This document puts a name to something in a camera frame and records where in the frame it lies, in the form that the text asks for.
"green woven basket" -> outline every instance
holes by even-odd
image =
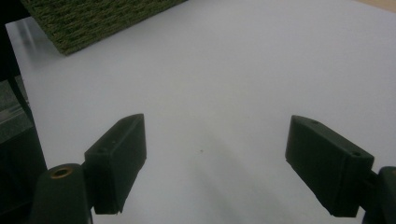
[[[186,0],[21,0],[64,55]]]

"basket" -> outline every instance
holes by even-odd
[[[21,0],[59,52],[71,54],[186,0]]]

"green woven mat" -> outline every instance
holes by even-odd
[[[21,0],[65,55],[186,0]]]

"floor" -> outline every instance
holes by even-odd
[[[23,96],[26,90],[21,77],[17,77]],[[7,81],[0,82],[0,144],[32,127]]]

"white tabletop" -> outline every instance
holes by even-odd
[[[285,161],[290,116],[396,165],[396,14],[352,0],[190,0],[71,56],[7,26],[48,167],[144,113],[148,160],[101,223],[361,223]]]

